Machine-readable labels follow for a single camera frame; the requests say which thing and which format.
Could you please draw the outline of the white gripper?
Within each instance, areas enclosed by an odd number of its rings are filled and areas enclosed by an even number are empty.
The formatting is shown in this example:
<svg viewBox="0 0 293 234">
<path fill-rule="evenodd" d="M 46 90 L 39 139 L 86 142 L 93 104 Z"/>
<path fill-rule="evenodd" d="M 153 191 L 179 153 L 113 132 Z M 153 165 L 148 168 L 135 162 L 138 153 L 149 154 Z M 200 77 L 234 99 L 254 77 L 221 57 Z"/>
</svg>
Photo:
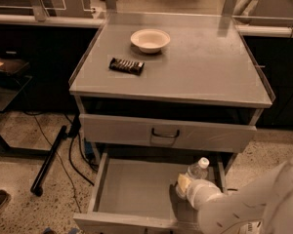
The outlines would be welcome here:
<svg viewBox="0 0 293 234">
<path fill-rule="evenodd" d="M 178 185 L 183 193 L 187 192 L 187 199 L 194 209 L 199 209 L 203 204 L 224 196 L 218 186 L 205 179 L 191 181 L 186 175 L 179 174 Z"/>
</svg>

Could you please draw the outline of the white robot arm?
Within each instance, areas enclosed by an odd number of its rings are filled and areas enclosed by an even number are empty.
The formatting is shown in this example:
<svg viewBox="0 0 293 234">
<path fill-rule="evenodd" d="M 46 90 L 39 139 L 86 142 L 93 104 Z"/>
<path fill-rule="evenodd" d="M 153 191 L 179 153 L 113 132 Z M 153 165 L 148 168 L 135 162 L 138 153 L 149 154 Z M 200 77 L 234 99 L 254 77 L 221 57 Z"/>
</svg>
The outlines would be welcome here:
<svg viewBox="0 0 293 234">
<path fill-rule="evenodd" d="M 231 195 L 183 174 L 177 186 L 197 211 L 203 234 L 237 234 L 248 222 L 260 224 L 258 234 L 293 234 L 293 156 Z"/>
</svg>

